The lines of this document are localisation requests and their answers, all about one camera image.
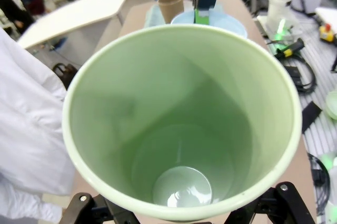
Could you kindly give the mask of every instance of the light green cup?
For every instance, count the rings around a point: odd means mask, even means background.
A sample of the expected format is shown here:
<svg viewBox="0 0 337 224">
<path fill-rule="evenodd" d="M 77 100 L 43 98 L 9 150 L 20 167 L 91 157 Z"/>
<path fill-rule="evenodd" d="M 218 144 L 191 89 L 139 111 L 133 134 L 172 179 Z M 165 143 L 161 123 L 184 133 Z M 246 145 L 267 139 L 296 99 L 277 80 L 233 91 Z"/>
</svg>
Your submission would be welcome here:
<svg viewBox="0 0 337 224">
<path fill-rule="evenodd" d="M 144 29 L 104 47 L 74 78 L 63 116 L 70 157 L 100 194 L 186 222 L 273 186 L 301 126 L 298 94 L 275 58 L 199 25 Z"/>
</svg>

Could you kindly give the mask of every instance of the screw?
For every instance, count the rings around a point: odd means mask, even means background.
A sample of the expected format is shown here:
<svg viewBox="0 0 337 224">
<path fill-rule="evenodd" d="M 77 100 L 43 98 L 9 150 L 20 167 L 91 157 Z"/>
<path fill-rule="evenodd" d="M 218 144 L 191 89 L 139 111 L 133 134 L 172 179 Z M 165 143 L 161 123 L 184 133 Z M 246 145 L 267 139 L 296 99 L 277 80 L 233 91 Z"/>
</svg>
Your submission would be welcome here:
<svg viewBox="0 0 337 224">
<path fill-rule="evenodd" d="M 281 188 L 282 191 L 288 190 L 288 186 L 286 186 L 286 185 L 281 185 L 280 188 Z"/>
</svg>

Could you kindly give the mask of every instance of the blue bowl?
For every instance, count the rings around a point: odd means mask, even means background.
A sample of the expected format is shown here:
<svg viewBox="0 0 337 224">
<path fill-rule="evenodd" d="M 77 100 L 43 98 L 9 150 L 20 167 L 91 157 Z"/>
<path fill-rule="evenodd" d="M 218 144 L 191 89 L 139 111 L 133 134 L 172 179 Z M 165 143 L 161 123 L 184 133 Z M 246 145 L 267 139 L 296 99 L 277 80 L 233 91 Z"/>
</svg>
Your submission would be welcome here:
<svg viewBox="0 0 337 224">
<path fill-rule="evenodd" d="M 187 11 L 177 15 L 171 24 L 193 24 L 194 11 Z M 244 38 L 248 37 L 245 27 L 237 19 L 230 15 L 210 10 L 210 26 L 223 28 L 225 30 L 236 33 Z"/>
</svg>

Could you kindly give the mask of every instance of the cup bottom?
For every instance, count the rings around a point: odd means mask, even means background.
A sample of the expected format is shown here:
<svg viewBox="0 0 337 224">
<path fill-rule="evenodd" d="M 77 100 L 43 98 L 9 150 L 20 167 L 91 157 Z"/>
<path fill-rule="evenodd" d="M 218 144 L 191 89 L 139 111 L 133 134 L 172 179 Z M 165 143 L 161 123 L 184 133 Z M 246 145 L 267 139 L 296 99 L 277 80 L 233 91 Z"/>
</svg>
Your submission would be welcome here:
<svg viewBox="0 0 337 224">
<path fill-rule="evenodd" d="M 177 166 L 162 173 L 153 187 L 153 202 L 167 207 L 198 207 L 212 202 L 209 180 L 198 170 Z"/>
</svg>

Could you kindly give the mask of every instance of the green tape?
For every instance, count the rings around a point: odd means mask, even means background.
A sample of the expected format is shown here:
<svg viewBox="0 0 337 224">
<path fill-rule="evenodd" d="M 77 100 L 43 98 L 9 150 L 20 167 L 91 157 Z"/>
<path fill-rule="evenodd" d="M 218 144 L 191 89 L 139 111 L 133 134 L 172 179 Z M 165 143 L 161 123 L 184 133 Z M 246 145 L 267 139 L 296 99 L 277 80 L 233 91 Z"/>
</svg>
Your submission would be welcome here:
<svg viewBox="0 0 337 224">
<path fill-rule="evenodd" d="M 194 16 L 195 16 L 195 23 L 197 23 L 197 24 L 204 24 L 204 25 L 209 25 L 210 24 L 210 18 L 209 18 L 209 16 L 200 16 L 198 9 L 194 10 Z"/>
</svg>

